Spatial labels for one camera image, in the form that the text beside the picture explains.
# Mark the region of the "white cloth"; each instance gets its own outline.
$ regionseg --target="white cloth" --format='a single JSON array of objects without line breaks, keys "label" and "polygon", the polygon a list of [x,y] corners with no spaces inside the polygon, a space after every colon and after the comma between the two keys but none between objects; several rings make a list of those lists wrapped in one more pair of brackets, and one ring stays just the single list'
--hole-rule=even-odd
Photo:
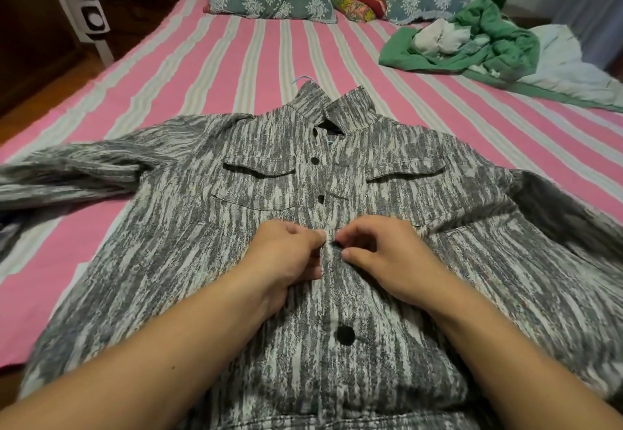
[{"label": "white cloth", "polygon": [[531,30],[541,43],[536,73],[520,82],[604,105],[623,106],[623,85],[593,64],[582,62],[580,42],[566,25]]},{"label": "white cloth", "polygon": [[471,38],[471,28],[456,28],[454,23],[440,18],[419,31],[413,38],[412,47],[425,56],[455,54]]}]

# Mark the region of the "curtain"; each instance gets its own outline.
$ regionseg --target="curtain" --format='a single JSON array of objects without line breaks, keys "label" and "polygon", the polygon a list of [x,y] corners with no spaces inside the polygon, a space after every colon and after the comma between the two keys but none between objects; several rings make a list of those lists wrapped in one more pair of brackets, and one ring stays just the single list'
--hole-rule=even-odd
[{"label": "curtain", "polygon": [[623,0],[542,0],[538,11],[569,25],[582,43],[584,61],[601,69],[623,47]]}]

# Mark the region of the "bed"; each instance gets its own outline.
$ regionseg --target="bed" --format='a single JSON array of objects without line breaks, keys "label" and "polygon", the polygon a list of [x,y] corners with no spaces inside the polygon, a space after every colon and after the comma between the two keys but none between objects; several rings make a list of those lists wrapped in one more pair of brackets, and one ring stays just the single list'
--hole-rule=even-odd
[{"label": "bed", "polygon": [[[60,142],[115,138],[178,114],[264,113],[304,80],[332,97],[362,85],[401,123],[452,133],[498,165],[531,169],[623,222],[623,117],[503,92],[463,76],[377,64],[396,27],[247,20],[181,0],[160,27],[79,93],[0,148],[8,162]],[[130,199],[38,213],[0,263],[0,366],[23,363]]]}]

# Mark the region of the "hand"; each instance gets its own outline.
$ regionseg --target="hand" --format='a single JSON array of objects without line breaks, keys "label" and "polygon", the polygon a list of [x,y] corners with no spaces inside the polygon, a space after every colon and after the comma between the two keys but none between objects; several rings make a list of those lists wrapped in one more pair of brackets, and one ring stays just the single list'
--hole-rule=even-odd
[{"label": "hand", "polygon": [[236,270],[262,294],[266,318],[285,304],[288,287],[322,277],[320,247],[326,240],[323,230],[310,230],[282,220],[262,222]]},{"label": "hand", "polygon": [[370,273],[395,298],[425,310],[443,300],[448,281],[462,282],[408,221],[365,215],[340,229],[335,239],[345,248],[345,261]]}]

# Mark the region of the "chest pocket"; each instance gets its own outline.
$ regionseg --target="chest pocket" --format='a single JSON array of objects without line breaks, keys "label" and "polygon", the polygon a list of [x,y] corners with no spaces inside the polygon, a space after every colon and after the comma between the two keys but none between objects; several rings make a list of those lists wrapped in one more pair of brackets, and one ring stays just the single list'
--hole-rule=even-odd
[{"label": "chest pocket", "polygon": [[396,159],[368,166],[368,212],[424,225],[451,208],[444,204],[446,162],[440,155]]},{"label": "chest pocket", "polygon": [[296,159],[227,155],[210,194],[255,210],[285,210],[295,204]]}]

